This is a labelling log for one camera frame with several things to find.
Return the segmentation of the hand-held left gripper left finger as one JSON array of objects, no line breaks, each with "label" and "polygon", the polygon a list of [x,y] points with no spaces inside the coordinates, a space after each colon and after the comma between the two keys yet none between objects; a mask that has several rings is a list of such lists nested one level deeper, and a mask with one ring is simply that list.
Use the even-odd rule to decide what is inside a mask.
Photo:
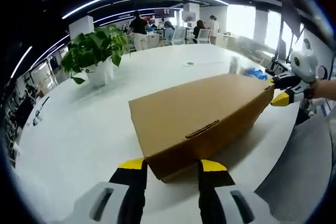
[{"label": "hand-held left gripper left finger", "polygon": [[124,162],[108,182],[97,183],[75,201],[65,223],[140,223],[147,174],[145,159]]}]

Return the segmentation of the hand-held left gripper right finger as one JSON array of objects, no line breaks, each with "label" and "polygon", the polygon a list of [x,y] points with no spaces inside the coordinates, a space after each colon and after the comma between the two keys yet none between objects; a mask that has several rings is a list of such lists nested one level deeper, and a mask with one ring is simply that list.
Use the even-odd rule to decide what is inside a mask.
[{"label": "hand-held left gripper right finger", "polygon": [[256,193],[235,184],[218,162],[198,161],[198,189],[202,223],[275,223],[269,205]]}]

